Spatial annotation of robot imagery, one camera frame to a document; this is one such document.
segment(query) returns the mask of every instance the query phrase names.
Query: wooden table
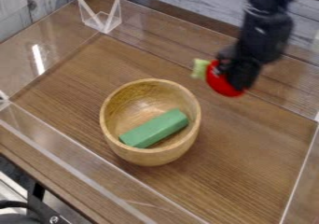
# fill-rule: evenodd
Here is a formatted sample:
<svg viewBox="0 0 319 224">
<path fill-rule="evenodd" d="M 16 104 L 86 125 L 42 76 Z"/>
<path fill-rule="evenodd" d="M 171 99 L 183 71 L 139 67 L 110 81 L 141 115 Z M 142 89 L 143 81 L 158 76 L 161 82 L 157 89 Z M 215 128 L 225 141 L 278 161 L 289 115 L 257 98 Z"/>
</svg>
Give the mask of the wooden table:
<svg viewBox="0 0 319 224">
<path fill-rule="evenodd" d="M 99 11 L 108 10 L 114 0 L 86 1 Z M 150 221 L 145 216 L 158 223 L 279 223 L 317 130 L 317 122 L 298 113 L 315 115 L 311 81 L 319 73 L 306 79 L 311 66 L 286 58 L 277 72 L 273 67 L 266 69 L 253 94 L 225 98 L 190 78 L 190 67 L 195 57 L 213 58 L 234 40 L 123 0 L 122 14 L 120 27 L 110 35 L 95 35 L 72 19 L 79 18 L 79 9 L 76 3 L 70 4 L 2 45 L 0 60 L 7 57 L 12 67 L 19 67 L 23 59 L 6 53 L 50 27 L 55 36 L 47 40 L 56 44 L 56 55 L 48 55 L 48 62 L 60 61 L 11 97 L 36 117 L 28 118 L 16 109 L 19 129 L 34 143 L 0 126 L 2 154 L 98 223 L 142 223 Z M 72 34 L 67 32 L 70 17 L 79 23 Z M 86 37 L 91 38 L 80 46 Z M 80 48 L 66 54 L 76 42 Z M 135 166 L 115 155 L 99 124 L 107 95 L 147 77 L 174 80 L 189 88 L 203 111 L 195 146 L 178 161 L 157 168 Z M 26 74 L 20 78 L 27 83 Z M 7 80 L 7 84 L 14 87 L 19 80 Z M 74 140 L 59 136 L 39 119 Z M 51 154 L 35 148 L 36 143 Z M 107 190 L 126 203 L 106 198 Z M 141 217 L 130 207 L 123 208 L 127 204 L 142 212 Z M 305 204 L 303 213 L 311 208 L 311 203 Z M 298 223 L 309 223 L 307 217 L 298 218 Z"/>
</svg>

